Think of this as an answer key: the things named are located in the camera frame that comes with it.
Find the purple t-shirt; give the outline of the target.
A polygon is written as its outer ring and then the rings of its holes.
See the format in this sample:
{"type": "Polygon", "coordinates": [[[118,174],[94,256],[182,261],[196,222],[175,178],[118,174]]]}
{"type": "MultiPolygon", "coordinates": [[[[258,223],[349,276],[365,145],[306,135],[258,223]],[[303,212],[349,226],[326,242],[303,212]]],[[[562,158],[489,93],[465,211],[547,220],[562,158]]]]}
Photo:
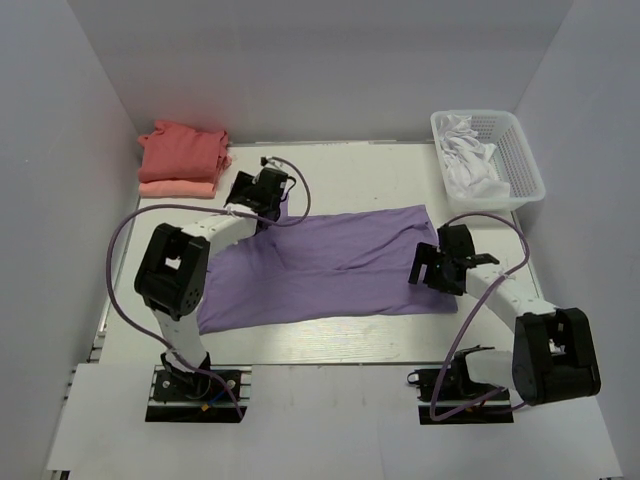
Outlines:
{"type": "Polygon", "coordinates": [[[422,205],[309,216],[210,259],[202,334],[373,315],[452,314],[453,296],[409,283],[418,244],[436,232],[422,205]]]}

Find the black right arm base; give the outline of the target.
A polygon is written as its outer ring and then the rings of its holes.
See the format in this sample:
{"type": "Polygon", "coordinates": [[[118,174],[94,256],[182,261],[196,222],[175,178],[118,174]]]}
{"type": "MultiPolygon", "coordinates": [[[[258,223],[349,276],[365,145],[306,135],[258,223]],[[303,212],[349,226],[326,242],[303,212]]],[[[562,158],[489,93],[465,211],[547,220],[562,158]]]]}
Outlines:
{"type": "MultiPolygon", "coordinates": [[[[478,402],[465,408],[445,420],[433,421],[430,416],[430,405],[439,370],[438,365],[429,366],[428,368],[413,370],[406,377],[407,384],[414,387],[417,392],[418,416],[421,426],[489,425],[511,424],[514,422],[508,390],[501,391],[483,402],[478,402]]],[[[495,387],[492,385],[472,384],[468,392],[464,393],[462,388],[457,385],[454,375],[449,369],[439,392],[435,415],[441,416],[449,410],[455,409],[493,390],[495,390],[495,387]]]]}

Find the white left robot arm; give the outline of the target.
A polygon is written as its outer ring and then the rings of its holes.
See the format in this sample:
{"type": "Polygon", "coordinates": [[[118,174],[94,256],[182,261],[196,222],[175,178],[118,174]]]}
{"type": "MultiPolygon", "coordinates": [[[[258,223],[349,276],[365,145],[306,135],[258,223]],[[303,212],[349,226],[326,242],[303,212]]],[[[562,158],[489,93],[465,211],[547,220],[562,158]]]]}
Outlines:
{"type": "Polygon", "coordinates": [[[134,280],[134,290],[155,316],[169,343],[162,363],[187,372],[210,368],[194,311],[204,295],[209,260],[239,241],[268,228],[280,217],[289,176],[265,166],[252,176],[237,174],[221,215],[185,227],[167,223],[151,236],[134,280]]]}

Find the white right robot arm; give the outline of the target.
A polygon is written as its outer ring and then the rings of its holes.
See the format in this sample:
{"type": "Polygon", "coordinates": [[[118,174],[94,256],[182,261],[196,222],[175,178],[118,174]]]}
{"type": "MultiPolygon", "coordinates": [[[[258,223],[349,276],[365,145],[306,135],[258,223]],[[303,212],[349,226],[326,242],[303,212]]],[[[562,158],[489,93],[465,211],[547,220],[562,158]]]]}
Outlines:
{"type": "Polygon", "coordinates": [[[452,345],[430,387],[431,404],[446,387],[475,403],[513,390],[527,406],[600,392],[595,346],[582,310],[563,309],[533,295],[496,257],[476,251],[466,226],[446,224],[437,234],[437,245],[417,245],[410,284],[474,298],[471,312],[488,308],[512,332],[513,346],[501,351],[452,345]]]}

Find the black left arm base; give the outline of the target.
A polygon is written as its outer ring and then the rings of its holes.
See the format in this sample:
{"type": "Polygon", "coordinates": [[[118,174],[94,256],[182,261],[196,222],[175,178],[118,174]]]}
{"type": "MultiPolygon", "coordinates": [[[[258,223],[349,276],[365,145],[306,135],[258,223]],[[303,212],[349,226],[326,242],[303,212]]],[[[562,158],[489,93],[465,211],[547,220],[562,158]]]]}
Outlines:
{"type": "Polygon", "coordinates": [[[147,423],[237,424],[241,416],[229,393],[210,377],[191,383],[156,365],[148,395],[147,423]]]}

